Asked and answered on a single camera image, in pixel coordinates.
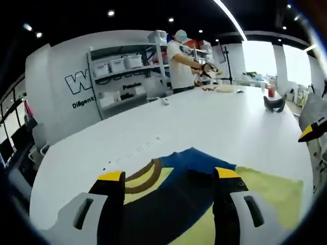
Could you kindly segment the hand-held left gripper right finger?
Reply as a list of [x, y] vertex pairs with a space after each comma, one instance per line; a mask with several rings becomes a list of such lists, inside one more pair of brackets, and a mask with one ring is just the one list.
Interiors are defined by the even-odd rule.
[[215, 167], [215, 244], [270, 244], [271, 207], [234, 170]]

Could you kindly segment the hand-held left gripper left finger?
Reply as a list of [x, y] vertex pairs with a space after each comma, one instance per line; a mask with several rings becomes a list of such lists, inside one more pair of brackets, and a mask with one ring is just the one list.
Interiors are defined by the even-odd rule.
[[58, 212], [55, 244], [120, 244], [125, 172], [100, 175]]

